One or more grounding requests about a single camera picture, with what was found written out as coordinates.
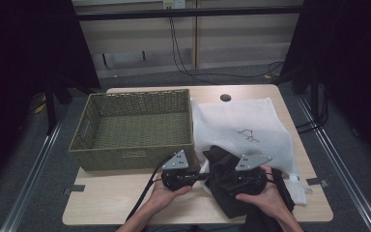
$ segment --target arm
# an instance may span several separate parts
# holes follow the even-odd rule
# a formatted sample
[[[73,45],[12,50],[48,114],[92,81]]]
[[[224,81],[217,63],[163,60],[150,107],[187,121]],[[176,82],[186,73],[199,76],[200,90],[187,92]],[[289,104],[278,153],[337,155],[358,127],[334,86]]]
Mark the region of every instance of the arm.
[[[262,165],[261,168],[266,173],[271,173],[269,166]],[[273,180],[272,175],[267,175],[267,177]],[[236,199],[258,206],[266,215],[275,218],[285,232],[303,232],[300,224],[285,206],[276,185],[273,183],[267,183],[264,190],[258,195],[241,193],[236,196]]]
[[[140,232],[149,220],[167,207],[177,196],[191,191],[191,186],[182,187],[176,191],[166,188],[162,181],[156,181],[149,200],[144,203],[134,215],[116,232]]]

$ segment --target drawing on cloth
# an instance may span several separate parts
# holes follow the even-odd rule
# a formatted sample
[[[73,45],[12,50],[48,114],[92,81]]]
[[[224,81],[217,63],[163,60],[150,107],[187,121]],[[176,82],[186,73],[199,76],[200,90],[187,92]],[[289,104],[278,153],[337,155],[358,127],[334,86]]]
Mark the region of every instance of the drawing on cloth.
[[[260,140],[254,137],[254,135],[252,134],[252,130],[245,129],[245,130],[238,131],[238,133],[246,136],[246,140],[248,140],[249,142],[254,142],[254,141],[260,142]]]

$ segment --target black garment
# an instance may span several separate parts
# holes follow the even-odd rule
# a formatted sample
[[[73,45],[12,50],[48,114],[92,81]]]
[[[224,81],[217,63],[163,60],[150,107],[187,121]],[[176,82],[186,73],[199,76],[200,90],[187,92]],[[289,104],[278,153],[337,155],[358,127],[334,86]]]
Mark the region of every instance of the black garment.
[[[206,185],[228,218],[246,215],[244,231],[282,231],[274,218],[265,215],[255,205],[236,200],[227,191],[227,188],[238,182],[239,173],[235,171],[235,167],[240,159],[217,146],[212,146],[210,151],[204,152],[204,155],[210,162],[210,177]],[[285,205],[292,212],[295,203],[285,187],[282,172],[273,168],[272,176]]]

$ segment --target white cloth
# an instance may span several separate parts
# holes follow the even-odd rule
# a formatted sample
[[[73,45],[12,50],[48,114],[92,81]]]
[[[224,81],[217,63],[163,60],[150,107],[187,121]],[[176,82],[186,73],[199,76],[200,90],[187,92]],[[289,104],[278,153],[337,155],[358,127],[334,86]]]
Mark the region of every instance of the white cloth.
[[[209,172],[203,152],[216,145],[234,154],[272,157],[267,165],[282,170],[296,204],[306,204],[299,181],[291,134],[279,121],[271,99],[201,103],[191,100],[194,149],[202,172]]]

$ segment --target wooden table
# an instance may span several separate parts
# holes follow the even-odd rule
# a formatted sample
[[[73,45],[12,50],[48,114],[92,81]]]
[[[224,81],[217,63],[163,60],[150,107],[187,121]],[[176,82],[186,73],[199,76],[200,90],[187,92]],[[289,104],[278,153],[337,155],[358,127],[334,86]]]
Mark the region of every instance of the wooden table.
[[[114,88],[107,93],[189,89],[190,95],[198,102],[220,102],[222,94],[232,100],[271,98],[279,120],[291,133],[297,167],[303,186],[312,189],[307,194],[306,206],[296,206],[294,215],[298,221],[330,221],[332,210],[320,185],[309,186],[306,179],[316,178],[295,125],[279,90],[274,85],[222,85],[222,86],[178,86],[147,88]],[[153,170],[120,170],[85,172],[79,169],[76,185],[85,185],[82,192],[72,192],[63,222],[66,225],[123,224],[147,184]],[[152,224],[204,224],[240,223],[244,217],[229,219],[217,206],[215,200],[196,183],[188,194],[178,197],[166,209],[154,216]]]

